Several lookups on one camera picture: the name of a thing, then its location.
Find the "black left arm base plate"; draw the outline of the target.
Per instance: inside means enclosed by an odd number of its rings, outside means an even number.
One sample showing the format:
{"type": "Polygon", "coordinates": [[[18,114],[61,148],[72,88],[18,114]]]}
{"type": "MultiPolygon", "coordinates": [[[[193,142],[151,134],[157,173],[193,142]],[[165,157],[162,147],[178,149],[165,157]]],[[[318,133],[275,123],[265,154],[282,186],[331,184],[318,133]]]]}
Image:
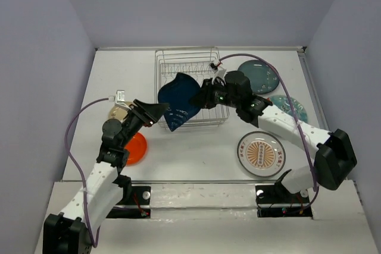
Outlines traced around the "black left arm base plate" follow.
{"type": "Polygon", "coordinates": [[[132,186],[128,199],[123,199],[107,215],[108,219],[148,219],[151,217],[151,187],[132,186]]]}

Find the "dark blue leaf-shaped plate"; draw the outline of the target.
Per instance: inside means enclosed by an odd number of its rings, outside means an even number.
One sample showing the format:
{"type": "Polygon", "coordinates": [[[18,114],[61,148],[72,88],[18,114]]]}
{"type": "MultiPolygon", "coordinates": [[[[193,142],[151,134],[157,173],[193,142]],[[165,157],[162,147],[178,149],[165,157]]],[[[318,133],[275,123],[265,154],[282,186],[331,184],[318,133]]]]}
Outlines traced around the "dark blue leaf-shaped plate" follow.
{"type": "Polygon", "coordinates": [[[175,131],[194,117],[201,109],[189,103],[191,97],[200,92],[201,87],[191,76],[177,73],[158,92],[159,103],[169,103],[164,119],[170,131],[175,131]]]}

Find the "red plate with turquoise flower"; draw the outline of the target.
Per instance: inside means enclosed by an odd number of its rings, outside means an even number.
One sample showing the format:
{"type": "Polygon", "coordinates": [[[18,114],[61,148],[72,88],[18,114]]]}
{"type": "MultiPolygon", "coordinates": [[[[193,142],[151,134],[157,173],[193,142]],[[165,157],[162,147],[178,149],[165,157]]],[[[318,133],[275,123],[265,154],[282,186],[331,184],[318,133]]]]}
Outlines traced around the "red plate with turquoise flower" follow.
{"type": "MultiPolygon", "coordinates": [[[[268,100],[271,101],[275,106],[277,106],[283,112],[289,114],[290,116],[293,116],[291,105],[286,95],[269,96],[268,100]]],[[[308,123],[308,114],[305,107],[293,97],[291,97],[291,102],[292,102],[297,118],[305,123],[308,123]]]]}

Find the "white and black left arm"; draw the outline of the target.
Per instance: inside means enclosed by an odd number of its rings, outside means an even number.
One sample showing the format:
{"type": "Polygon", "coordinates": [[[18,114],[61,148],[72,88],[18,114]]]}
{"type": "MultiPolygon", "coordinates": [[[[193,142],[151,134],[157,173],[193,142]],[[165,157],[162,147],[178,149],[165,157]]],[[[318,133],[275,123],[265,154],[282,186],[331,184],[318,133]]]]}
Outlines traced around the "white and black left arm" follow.
{"type": "Polygon", "coordinates": [[[129,156],[126,145],[142,127],[157,123],[168,108],[168,103],[135,99],[122,121],[106,120],[95,165],[89,176],[80,173],[82,188],[59,214],[45,219],[43,253],[90,253],[97,247],[103,221],[118,203],[132,196],[131,178],[121,173],[129,156]]]}

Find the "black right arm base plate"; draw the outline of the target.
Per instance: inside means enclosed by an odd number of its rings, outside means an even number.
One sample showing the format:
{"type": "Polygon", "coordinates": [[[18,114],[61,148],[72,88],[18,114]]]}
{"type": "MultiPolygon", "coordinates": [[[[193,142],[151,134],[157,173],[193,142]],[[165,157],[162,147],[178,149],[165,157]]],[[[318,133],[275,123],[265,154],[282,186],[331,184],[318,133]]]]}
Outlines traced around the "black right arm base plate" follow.
{"type": "Polygon", "coordinates": [[[307,190],[280,197],[273,185],[256,185],[255,203],[259,218],[313,217],[307,190]]]}

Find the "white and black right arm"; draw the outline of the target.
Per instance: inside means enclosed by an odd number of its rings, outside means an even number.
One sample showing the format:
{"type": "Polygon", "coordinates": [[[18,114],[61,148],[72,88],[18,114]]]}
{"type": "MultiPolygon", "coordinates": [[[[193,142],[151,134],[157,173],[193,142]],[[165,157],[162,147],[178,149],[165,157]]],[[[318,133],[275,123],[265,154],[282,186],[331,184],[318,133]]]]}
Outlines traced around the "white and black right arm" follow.
{"type": "Polygon", "coordinates": [[[273,193],[279,201],[287,202],[310,188],[337,190],[357,164],[346,132],[319,129],[285,113],[270,100],[254,94],[249,79],[240,71],[228,72],[223,80],[204,80],[189,102],[202,109],[218,104],[235,108],[244,122],[305,151],[308,165],[286,171],[275,182],[273,193]]]}

